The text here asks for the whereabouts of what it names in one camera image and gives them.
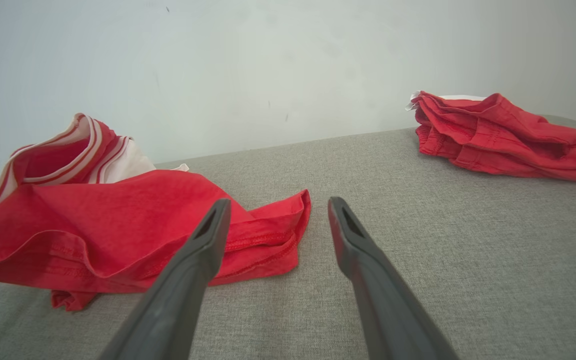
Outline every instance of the wall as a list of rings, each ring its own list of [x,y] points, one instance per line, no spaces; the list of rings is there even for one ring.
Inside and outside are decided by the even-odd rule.
[[[414,126],[420,89],[576,119],[576,1],[0,0],[0,171],[76,112],[165,162]]]

